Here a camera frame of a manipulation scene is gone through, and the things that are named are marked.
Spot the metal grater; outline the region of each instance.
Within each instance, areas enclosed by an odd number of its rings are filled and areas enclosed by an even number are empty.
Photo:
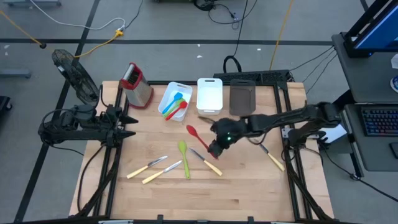
[[[154,94],[154,89],[148,84],[141,69],[135,63],[130,63],[120,83],[124,88],[130,106],[136,109],[148,107]]]

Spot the black fan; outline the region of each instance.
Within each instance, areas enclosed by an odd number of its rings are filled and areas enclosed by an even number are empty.
[[[66,50],[54,50],[52,60],[61,74],[75,89],[76,96],[85,104],[95,105],[99,91],[81,64]]]

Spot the white plastic container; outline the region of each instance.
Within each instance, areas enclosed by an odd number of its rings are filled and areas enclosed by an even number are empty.
[[[174,121],[183,121],[185,117],[185,113],[188,110],[189,107],[189,102],[191,100],[192,96],[192,87],[181,84],[181,83],[176,83],[176,82],[170,82],[167,85],[166,91],[164,92],[162,101],[160,101],[159,107],[157,108],[159,110],[160,115],[162,116],[162,111],[164,108],[166,108],[167,105],[169,105],[171,102],[174,100],[174,95],[178,92],[182,93],[182,98],[188,103],[188,106],[185,109],[180,109],[171,119]]]
[[[219,78],[198,79],[198,113],[217,115],[223,109],[223,81]]]

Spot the concrete floor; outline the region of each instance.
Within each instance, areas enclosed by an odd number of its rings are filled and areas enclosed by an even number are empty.
[[[95,0],[62,1],[62,7],[44,8],[59,21],[85,24]],[[225,0],[242,10],[242,0]],[[101,0],[93,27],[102,26],[114,17],[129,22],[135,15],[138,0]],[[244,21],[242,40],[276,40],[289,0],[258,1],[252,14]],[[34,37],[42,39],[79,40],[83,29],[58,25],[36,9],[0,4],[0,10],[15,20]],[[280,45],[272,69],[289,69],[317,56],[330,46],[316,45],[313,41],[329,42],[331,35],[347,31],[364,12],[360,0],[299,0],[292,7],[282,40],[300,40],[300,45]],[[223,9],[212,12],[219,20],[228,21]],[[95,39],[108,39],[119,27],[115,22],[103,30],[91,30],[83,52],[94,47]],[[163,0],[160,4],[144,1],[139,17],[128,30],[125,40],[198,40],[192,44],[110,44],[83,57],[80,63],[93,80],[119,80],[129,62],[136,62],[148,80],[196,80],[222,72],[226,55],[233,54],[234,44],[209,44],[209,40],[235,40],[238,30],[230,25],[211,22],[206,12],[199,11],[188,1]],[[4,18],[0,18],[0,41],[25,39]],[[49,49],[66,49],[75,53],[73,44],[48,44]],[[240,45],[236,58],[243,71],[268,70],[274,45]],[[293,72],[301,82],[322,58]],[[305,82],[309,89],[327,61]],[[229,71],[235,71],[228,65]],[[28,68],[32,78],[26,80],[1,79],[0,95],[12,98],[14,109],[2,121],[0,129],[0,223],[13,222],[21,198],[29,181],[41,142],[37,128],[45,113],[55,108],[64,79],[51,59],[51,51],[41,50],[36,44],[0,42],[0,68]],[[348,89],[343,71],[334,59],[308,94],[310,103],[334,101]],[[79,104],[70,90],[64,104],[69,108]],[[84,152],[85,142],[68,142],[65,146]],[[353,170],[348,155],[330,153],[332,159]],[[335,217],[347,222],[393,223],[398,218],[398,205],[358,182],[353,182],[327,159],[325,175]],[[81,156],[71,152],[49,150],[25,221],[67,217],[77,183]],[[364,180],[397,197],[398,174],[366,172]]]

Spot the wooden table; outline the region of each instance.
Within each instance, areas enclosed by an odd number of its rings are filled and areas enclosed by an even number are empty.
[[[103,85],[105,103],[114,103],[118,82],[104,82]],[[136,131],[137,134],[126,138],[123,142],[111,218],[155,220],[158,214],[163,214],[165,220],[245,221],[248,216],[253,216],[255,221],[294,221],[287,174],[281,172],[258,146],[242,139],[224,151],[217,161],[206,152],[198,140],[187,133],[185,126],[190,124],[197,129],[205,142],[211,142],[215,137],[210,131],[210,125],[197,118],[196,86],[193,86],[193,96],[183,122],[165,121],[161,117],[157,107],[166,86],[153,85],[153,87],[153,102],[146,110],[129,109],[129,116],[138,119],[139,123],[126,126],[126,129]],[[303,107],[306,100],[303,84],[288,83],[288,87],[292,109]],[[213,119],[231,117],[228,112],[229,87],[223,88],[223,110],[220,115],[213,116]],[[285,105],[282,92],[280,95],[282,105]],[[272,87],[257,86],[256,103],[254,113],[277,112]],[[104,106],[100,103],[98,111],[102,110]],[[217,166],[223,175],[220,177],[215,174],[203,161],[188,151],[190,180],[185,179],[182,164],[143,185],[141,183],[143,179],[182,159],[177,147],[179,140],[185,140],[189,147],[196,149]],[[284,164],[280,158],[282,142],[278,128],[267,134],[264,145]],[[81,169],[99,146],[98,141],[88,142]],[[312,140],[307,141],[307,147],[318,150],[316,142]],[[104,152],[105,150],[102,150],[95,157],[86,171],[82,205],[90,199],[98,186]],[[164,155],[169,158],[131,179],[126,178],[132,171]],[[332,217],[333,212],[319,155],[304,150],[301,150],[301,155],[307,188],[325,213]],[[76,187],[70,214],[77,212],[77,189]],[[100,214],[104,213],[108,191],[105,192]],[[300,194],[297,198],[299,201],[302,200]],[[303,206],[300,206],[300,215],[305,216]]]

